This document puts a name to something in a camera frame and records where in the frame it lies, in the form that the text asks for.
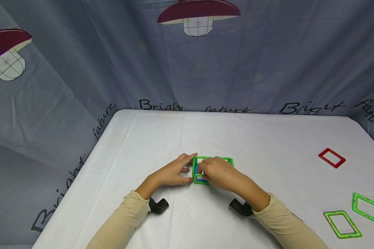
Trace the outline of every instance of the red rectangle frame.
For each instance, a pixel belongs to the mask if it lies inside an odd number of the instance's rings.
[[[327,152],[331,152],[332,154],[334,154],[336,157],[338,157],[340,159],[340,161],[337,163],[337,164],[334,164],[332,163],[330,160],[328,160],[327,158],[324,157],[324,155],[327,153]],[[326,161],[327,163],[329,163],[329,165],[331,165],[332,167],[334,168],[338,168],[339,166],[342,165],[342,163],[344,163],[346,161],[345,158],[343,158],[341,155],[337,154],[334,150],[330,149],[330,148],[327,148],[325,149],[323,152],[321,152],[319,154],[319,157],[321,159],[323,159],[324,161]]]

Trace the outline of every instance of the white tablecloth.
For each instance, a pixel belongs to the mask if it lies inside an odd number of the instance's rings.
[[[330,148],[346,162],[318,157]],[[346,117],[122,110],[117,112],[33,249],[85,248],[145,177],[181,153],[234,159],[330,248],[374,248],[374,222],[352,211],[352,194],[374,200],[374,141]],[[192,184],[162,188],[162,215],[148,214],[129,249],[281,248],[252,218],[228,208],[234,194]],[[338,239],[323,212],[345,210],[362,238]]]

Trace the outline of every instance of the beige sleeve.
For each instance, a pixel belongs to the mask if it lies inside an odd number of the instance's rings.
[[[148,200],[134,190],[124,197],[122,204],[104,222],[86,249],[121,249],[129,241],[134,229],[150,211]]]
[[[276,196],[269,194],[269,206],[260,212],[252,210],[254,218],[272,233],[285,249],[328,249],[310,227],[288,210]]]

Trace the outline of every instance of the black clip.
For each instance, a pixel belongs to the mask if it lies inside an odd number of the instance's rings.
[[[244,217],[252,216],[252,207],[248,204],[248,202],[245,202],[244,205],[242,205],[237,199],[234,198],[229,204],[229,207],[232,207],[234,210],[237,211],[240,215]]]
[[[169,203],[165,199],[161,199],[158,203],[155,202],[153,198],[150,198],[150,205],[151,212],[156,214],[163,213],[168,207]]]

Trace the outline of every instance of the gray backdrop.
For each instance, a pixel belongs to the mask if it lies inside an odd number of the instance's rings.
[[[374,0],[227,2],[0,0],[0,31],[33,37],[2,51],[26,66],[0,76],[0,248],[32,247],[117,110],[349,116],[374,139]]]

